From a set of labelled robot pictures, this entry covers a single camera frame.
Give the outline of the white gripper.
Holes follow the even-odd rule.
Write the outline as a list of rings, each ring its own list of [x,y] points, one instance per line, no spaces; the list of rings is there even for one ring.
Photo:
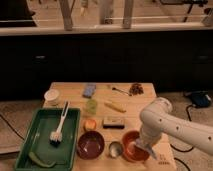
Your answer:
[[[135,140],[135,145],[138,148],[146,151],[152,158],[157,159],[156,153],[148,143],[144,143],[140,138],[137,138]]]

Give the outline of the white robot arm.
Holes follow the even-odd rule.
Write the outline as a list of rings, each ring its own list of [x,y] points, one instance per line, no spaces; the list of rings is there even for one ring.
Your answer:
[[[139,115],[142,125],[135,145],[157,158],[152,147],[165,133],[213,156],[213,127],[174,117],[171,112],[171,102],[162,97],[144,107]]]

